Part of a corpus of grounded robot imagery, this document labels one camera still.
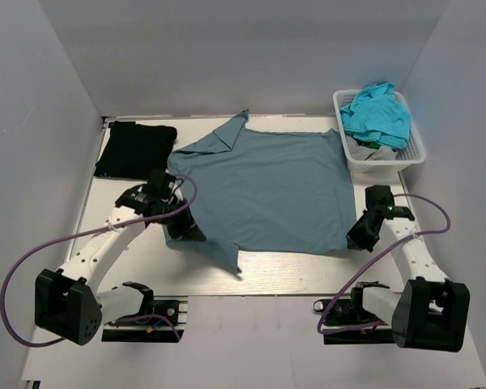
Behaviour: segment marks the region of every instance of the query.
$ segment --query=black cloth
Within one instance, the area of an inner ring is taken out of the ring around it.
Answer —
[[[110,123],[110,138],[96,163],[94,176],[147,180],[153,169],[165,170],[177,139],[169,126]]]

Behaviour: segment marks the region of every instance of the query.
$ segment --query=light wooden surface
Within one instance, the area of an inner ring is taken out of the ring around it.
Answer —
[[[175,149],[184,147],[209,134],[228,118],[170,118],[138,121],[148,126],[175,126],[178,132]],[[251,117],[248,128],[263,131],[323,132],[337,129],[334,118],[280,116]],[[140,182],[94,178],[80,230],[95,228],[108,218],[114,201],[127,188]],[[356,214],[365,208],[365,187],[373,184],[391,185],[393,193],[403,193],[397,174],[391,177],[353,177]],[[405,199],[397,203],[407,205]],[[87,239],[78,240],[75,253]],[[386,246],[377,245],[375,252]],[[242,273],[236,277],[221,269],[212,259],[190,251],[170,250],[164,241],[162,226],[151,225],[132,242],[104,278],[100,289],[109,289],[127,280],[153,288],[156,295],[190,296],[212,294],[313,294],[336,293],[374,253],[349,250],[343,257],[273,252],[239,254]],[[393,259],[387,255],[362,277],[379,280],[394,291],[403,290],[402,281]]]

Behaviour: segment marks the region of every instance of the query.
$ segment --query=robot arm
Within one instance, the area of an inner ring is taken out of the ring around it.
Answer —
[[[366,190],[367,210],[347,235],[350,248],[372,250],[380,236],[395,242],[416,231],[411,211],[394,205],[388,186]],[[405,289],[402,294],[378,283],[358,283],[352,291],[355,310],[374,314],[392,328],[403,348],[457,352],[463,346],[470,293],[454,283],[415,238],[392,251]]]
[[[151,313],[153,291],[145,285],[125,282],[97,292],[113,263],[147,227],[142,221],[117,228],[112,224],[167,214],[184,204],[177,193],[177,179],[160,171],[153,171],[147,184],[122,194],[106,221],[108,232],[94,235],[56,271],[45,269],[36,278],[36,325],[82,345],[92,339],[102,323]],[[205,240],[189,208],[158,221],[167,226],[172,239]]]

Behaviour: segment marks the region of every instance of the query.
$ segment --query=fabric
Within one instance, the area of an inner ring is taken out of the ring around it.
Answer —
[[[411,133],[411,115],[394,97],[394,85],[369,85],[340,109],[346,134],[364,142],[404,149]]]
[[[397,152],[387,146],[380,146],[378,149],[361,146],[349,135],[346,135],[346,140],[349,153],[356,160],[395,160],[398,155]]]
[[[110,138],[94,175],[147,180],[153,169],[166,170],[176,139],[174,127],[114,122],[110,124]]]
[[[207,242],[168,244],[232,268],[239,249],[344,250],[356,209],[339,134],[257,132],[245,128],[247,120],[243,111],[169,157],[171,174],[198,183],[191,213]],[[192,186],[184,187],[190,198]]]

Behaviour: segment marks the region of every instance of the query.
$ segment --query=laundry basket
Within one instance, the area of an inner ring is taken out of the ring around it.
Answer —
[[[426,158],[426,154],[421,143],[421,137],[416,124],[411,120],[411,137],[408,140],[407,148],[400,150],[395,160],[356,160],[351,156],[349,147],[347,146],[346,133],[343,130],[342,118],[340,117],[340,109],[345,105],[351,104],[355,100],[355,96],[361,89],[347,89],[337,91],[333,94],[333,104],[335,105],[335,112],[337,115],[337,122],[339,123],[340,138],[342,139],[343,150],[347,158],[347,167],[353,173],[388,173],[399,172],[407,166],[413,164],[420,164]],[[399,92],[394,92],[394,97],[397,101],[401,101],[408,109],[407,102]]]

